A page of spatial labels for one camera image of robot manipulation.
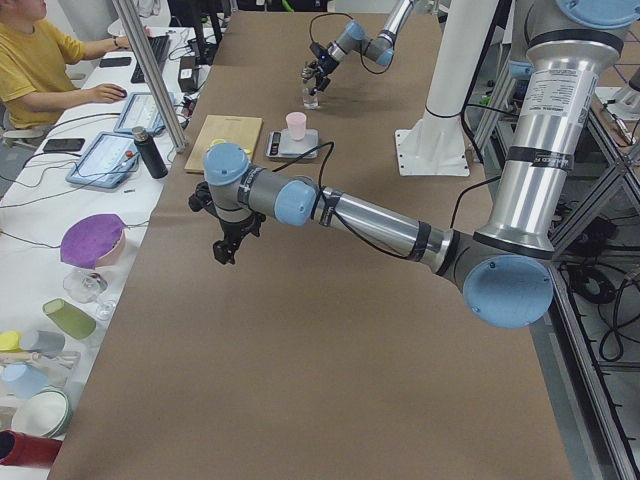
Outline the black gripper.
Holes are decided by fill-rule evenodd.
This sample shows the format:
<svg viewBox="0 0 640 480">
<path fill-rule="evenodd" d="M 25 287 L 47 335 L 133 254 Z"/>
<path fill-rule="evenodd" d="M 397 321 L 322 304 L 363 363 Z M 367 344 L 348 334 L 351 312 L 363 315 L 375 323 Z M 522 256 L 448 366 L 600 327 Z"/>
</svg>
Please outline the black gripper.
<svg viewBox="0 0 640 480">
<path fill-rule="evenodd" d="M 222 217 L 218 217 L 218 220 L 224 237 L 212 245 L 214 258 L 219 263 L 234 265 L 236 263 L 235 254 L 240 249 L 244 238 L 249 234 L 255 237 L 260 236 L 260 229 L 265 221 L 265 215 L 250 211 L 246 218 L 239 221 L 226 220 Z"/>
<path fill-rule="evenodd" d="M 343 59 L 343 52 L 340 49 L 326 50 L 320 49 L 315 53 L 316 63 L 306 64 L 301 71 L 301 78 L 304 83 L 309 83 L 313 79 L 314 86 L 310 89 L 312 95 L 324 92 L 330 84 L 329 76 L 338 67 Z"/>
</svg>

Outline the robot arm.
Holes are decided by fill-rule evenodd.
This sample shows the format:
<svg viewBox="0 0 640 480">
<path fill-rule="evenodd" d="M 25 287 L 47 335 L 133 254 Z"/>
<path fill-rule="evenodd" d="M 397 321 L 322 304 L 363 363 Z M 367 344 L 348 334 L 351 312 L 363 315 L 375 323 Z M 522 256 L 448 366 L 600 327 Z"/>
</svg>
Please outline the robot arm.
<svg viewBox="0 0 640 480">
<path fill-rule="evenodd" d="M 433 22 L 420 34 L 419 22 L 410 22 L 399 74 L 372 102 L 352 113 L 328 110 L 322 127 L 332 173 L 289 176 L 251 162 L 232 143 L 207 151 L 202 187 L 224 232 L 217 260 L 232 262 L 246 235 L 274 221 L 272 242 L 251 251 L 254 266 L 220 311 L 272 322 L 459 313 L 501 328 L 542 317 L 554 295 L 547 230 L 582 113 L 622 34 L 585 29 L 558 2 L 526 10 L 534 73 L 498 195 L 476 208 L 480 229 L 469 235 L 425 221 L 443 216 L 467 174 L 458 121 L 426 115 L 412 130 L 391 127 L 414 107 L 419 77 L 432 87 L 427 110 L 442 109 L 446 95 L 463 97 L 481 46 L 456 35 L 472 13 L 457 3 L 444 34 Z"/>
<path fill-rule="evenodd" d="M 312 34 L 313 18 L 309 24 L 309 49 L 314 58 L 301 71 L 303 87 L 311 96 L 324 92 L 331 82 L 330 75 L 351 52 L 357 52 L 361 65 L 374 75 L 385 73 L 391 66 L 399 32 L 416 8 L 418 2 L 397 1 L 389 13 L 381 30 L 373 37 L 349 14 L 349 21 L 338 37 L 323 45 Z"/>
</svg>

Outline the person's hand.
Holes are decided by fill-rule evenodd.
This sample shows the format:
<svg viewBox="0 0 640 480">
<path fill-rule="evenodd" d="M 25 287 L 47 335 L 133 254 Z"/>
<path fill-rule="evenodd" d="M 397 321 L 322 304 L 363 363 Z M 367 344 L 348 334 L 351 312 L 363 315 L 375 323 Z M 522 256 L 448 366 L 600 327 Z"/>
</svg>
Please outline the person's hand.
<svg viewBox="0 0 640 480">
<path fill-rule="evenodd" d="M 122 88 L 116 84 L 102 83 L 93 88 L 86 89 L 84 93 L 87 96 L 87 101 L 90 103 L 112 104 L 124 100 L 125 98 L 120 98 L 119 95 L 112 90 L 113 87 Z"/>
</svg>

